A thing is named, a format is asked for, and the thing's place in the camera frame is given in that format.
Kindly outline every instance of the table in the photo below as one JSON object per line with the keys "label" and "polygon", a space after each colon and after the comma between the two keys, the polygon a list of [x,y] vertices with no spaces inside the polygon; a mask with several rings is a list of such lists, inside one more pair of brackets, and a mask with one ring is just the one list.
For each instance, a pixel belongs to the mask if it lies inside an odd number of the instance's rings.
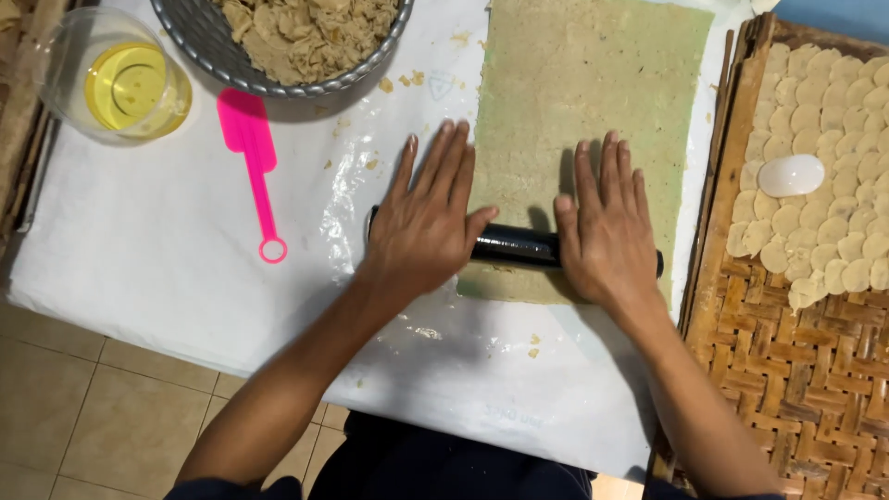
{"label": "table", "polygon": [[[674,304],[696,231],[725,32],[752,15],[747,0],[679,3],[717,17],[693,107]],[[444,117],[474,121],[485,4],[420,0],[393,57],[354,88],[266,101],[278,156],[266,182],[289,246],[276,265],[258,256],[244,160],[222,140],[214,106],[222,86],[164,39],[194,88],[188,119],[136,148],[100,145],[63,126],[8,299],[249,375],[348,281],[364,251],[367,211],[385,193],[408,133],[423,149]],[[148,2],[114,5],[160,29]],[[414,71],[422,85],[399,83]],[[392,93],[377,88],[384,75]],[[656,418],[637,354],[601,310],[462,299],[453,282],[386,326],[324,400],[632,480],[645,476]]]}

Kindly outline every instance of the gray bowl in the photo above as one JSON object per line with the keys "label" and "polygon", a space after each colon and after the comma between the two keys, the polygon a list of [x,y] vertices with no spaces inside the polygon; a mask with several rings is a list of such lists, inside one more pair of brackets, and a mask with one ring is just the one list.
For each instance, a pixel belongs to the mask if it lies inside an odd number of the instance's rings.
{"label": "gray bowl", "polygon": [[389,33],[366,60],[336,78],[311,85],[281,85],[250,64],[250,57],[231,39],[222,10],[210,0],[151,0],[157,18],[173,42],[198,66],[223,84],[263,97],[317,97],[349,88],[395,50],[411,18],[414,0],[400,0]]}

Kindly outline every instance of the clear plastic cup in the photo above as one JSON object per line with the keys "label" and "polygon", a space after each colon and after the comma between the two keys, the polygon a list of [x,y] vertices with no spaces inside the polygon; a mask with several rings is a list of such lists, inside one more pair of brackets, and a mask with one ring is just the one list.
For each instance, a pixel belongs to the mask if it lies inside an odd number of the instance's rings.
{"label": "clear plastic cup", "polygon": [[37,44],[34,81],[56,116],[99,141],[167,135],[191,108],[191,83],[155,33],[111,7],[65,14]]}

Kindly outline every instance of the pink spatula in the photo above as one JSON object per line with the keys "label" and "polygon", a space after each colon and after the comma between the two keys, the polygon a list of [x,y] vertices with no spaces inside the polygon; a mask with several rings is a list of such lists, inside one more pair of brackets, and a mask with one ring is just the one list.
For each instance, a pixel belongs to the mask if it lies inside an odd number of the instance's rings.
{"label": "pink spatula", "polygon": [[275,231],[275,218],[272,205],[268,201],[268,190],[263,174],[275,170],[277,156],[272,132],[268,129],[268,117],[262,99],[235,89],[226,89],[216,101],[216,111],[220,116],[222,136],[226,147],[235,153],[244,153],[250,187],[253,190],[253,203],[260,217],[262,243],[260,257],[269,264],[277,264],[287,256],[287,244]]}

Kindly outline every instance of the forearm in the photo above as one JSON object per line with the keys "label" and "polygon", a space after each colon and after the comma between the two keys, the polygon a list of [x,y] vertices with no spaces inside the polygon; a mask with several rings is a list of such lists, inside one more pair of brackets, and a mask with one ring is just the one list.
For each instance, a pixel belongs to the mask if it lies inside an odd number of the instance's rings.
{"label": "forearm", "polygon": [[699,494],[778,492],[765,455],[685,347],[667,308],[647,310],[620,322],[645,358],[661,425]]}
{"label": "forearm", "polygon": [[264,479],[308,427],[321,396],[401,309],[359,272],[318,320],[257,372],[213,419],[177,482]]}

